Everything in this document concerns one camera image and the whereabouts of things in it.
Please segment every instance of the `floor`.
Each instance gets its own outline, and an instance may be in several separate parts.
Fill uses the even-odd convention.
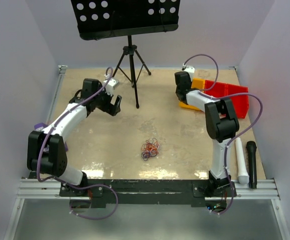
[[[81,122],[67,140],[68,164],[86,172],[89,178],[206,179],[212,165],[212,140],[206,131],[204,113],[179,107],[174,80],[177,71],[155,68],[149,76],[143,70],[137,83],[139,109],[135,107],[131,83],[118,71],[115,78],[120,85],[115,95],[122,96],[121,112],[113,117],[96,109]],[[103,81],[104,73],[105,69],[101,68],[68,69],[54,119],[82,88],[84,78]],[[195,72],[195,77],[209,80],[214,80],[215,75],[215,70]],[[239,84],[234,69],[220,70],[219,81]],[[248,127],[250,120],[240,119],[239,124],[241,131]],[[150,138],[156,138],[161,149],[157,157],[143,161],[141,146]],[[243,145],[255,141],[253,131],[248,131],[241,140]],[[258,152],[256,159],[257,177],[266,179]],[[235,146],[231,152],[230,173],[237,179]]]

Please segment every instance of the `black cable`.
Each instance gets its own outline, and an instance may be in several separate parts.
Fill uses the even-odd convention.
[[[113,33],[114,14],[115,14],[115,10],[111,13],[111,17],[110,17],[111,18],[110,19],[110,32],[109,32],[109,34],[107,36],[103,36],[101,38],[95,39],[96,41],[101,40],[101,39],[108,38],[110,35],[112,35],[112,33]]]
[[[162,9],[161,8],[161,0],[158,0],[158,7],[159,7],[158,14],[159,14],[159,17],[160,17],[160,23],[161,23],[161,25],[163,27],[164,33],[166,33],[167,30],[166,30],[165,25],[163,23],[163,18],[162,18],[162,13],[161,13],[161,9]]]
[[[77,96],[79,95],[79,93],[82,91],[82,89],[78,90],[76,93],[75,93],[75,98],[77,98]]]

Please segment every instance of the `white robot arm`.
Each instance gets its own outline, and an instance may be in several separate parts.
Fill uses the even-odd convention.
[[[111,116],[115,116],[121,111],[121,96],[118,95],[115,104],[111,104],[114,96],[114,89],[118,85],[119,81],[115,78],[111,78],[103,91],[91,100],[85,101],[96,93],[103,85],[96,79],[84,79],[82,89],[77,91],[75,96],[69,101],[65,111],[52,124],[44,128],[42,131],[32,131],[30,133],[28,137],[27,168],[29,170],[36,171],[39,152],[42,147],[43,140],[51,129],[53,129],[47,141],[48,152],[44,152],[41,158],[40,173],[49,174],[66,183],[79,186],[82,183],[84,173],[71,167],[67,163],[64,143],[72,130],[82,120],[87,118],[89,114],[95,110],[95,108],[98,108]],[[55,127],[56,122],[63,116],[64,113],[67,112],[69,113],[63,117],[59,124]]]
[[[212,166],[209,171],[210,192],[223,189],[230,184],[227,173],[230,174],[231,145],[227,147],[225,170],[225,147],[239,130],[239,122],[230,98],[215,99],[199,89],[191,88],[194,67],[187,66],[184,71],[175,73],[176,95],[178,99],[188,105],[205,112],[206,128],[212,138],[213,153]]]

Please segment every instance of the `white wall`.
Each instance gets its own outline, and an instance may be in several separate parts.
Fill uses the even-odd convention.
[[[57,65],[24,0],[0,0],[0,239],[22,176],[27,138],[46,120]]]
[[[58,64],[70,67],[115,66],[126,37],[80,39],[70,0],[26,0]],[[237,66],[274,0],[181,0],[179,28],[136,35],[133,43],[149,66],[179,67],[196,53],[212,55],[223,67]],[[205,58],[193,63],[212,65]],[[128,66],[127,58],[123,62]]]
[[[290,229],[290,0],[275,1],[238,76],[263,100],[263,116],[254,133],[266,176],[277,182]],[[251,107],[255,117],[256,102]]]

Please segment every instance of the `white cylinder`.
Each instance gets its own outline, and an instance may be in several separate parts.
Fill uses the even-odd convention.
[[[238,181],[240,184],[248,184],[250,181],[250,176],[246,170],[243,145],[240,137],[236,138],[235,147],[238,166]]]

